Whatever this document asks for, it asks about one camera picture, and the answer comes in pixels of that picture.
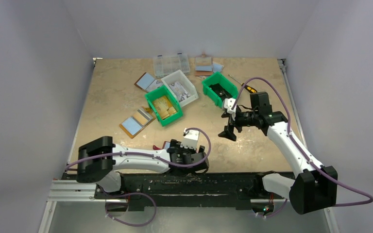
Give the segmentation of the red card holder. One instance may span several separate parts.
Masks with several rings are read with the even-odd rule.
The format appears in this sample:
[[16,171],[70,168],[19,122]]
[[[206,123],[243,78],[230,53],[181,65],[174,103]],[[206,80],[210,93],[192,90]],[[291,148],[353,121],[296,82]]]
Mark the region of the red card holder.
[[165,141],[162,146],[158,147],[156,145],[153,145],[153,150],[167,150],[170,147],[170,142]]

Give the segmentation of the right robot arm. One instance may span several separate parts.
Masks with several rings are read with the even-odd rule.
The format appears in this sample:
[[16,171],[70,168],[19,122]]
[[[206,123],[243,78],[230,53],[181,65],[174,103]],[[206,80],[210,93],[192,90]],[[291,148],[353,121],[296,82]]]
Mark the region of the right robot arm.
[[278,194],[288,199],[295,212],[301,215],[334,206],[337,171],[314,160],[300,144],[284,114],[273,111],[266,92],[251,94],[250,99],[248,111],[241,111],[234,98],[223,101],[222,118],[228,118],[228,124],[218,136],[236,141],[234,130],[241,132],[243,127],[257,127],[279,148],[295,176],[290,179],[273,171],[257,174],[254,193],[261,198],[270,193]]

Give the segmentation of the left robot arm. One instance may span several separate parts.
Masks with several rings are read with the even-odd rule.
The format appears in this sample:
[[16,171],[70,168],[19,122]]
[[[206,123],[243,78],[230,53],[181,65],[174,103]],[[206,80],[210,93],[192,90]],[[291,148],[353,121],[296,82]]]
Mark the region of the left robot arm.
[[112,198],[125,194],[120,169],[154,171],[160,174],[185,176],[198,171],[207,172],[209,161],[205,147],[198,150],[182,147],[175,139],[167,148],[142,150],[118,146],[113,138],[103,136],[78,149],[77,182],[96,183]]

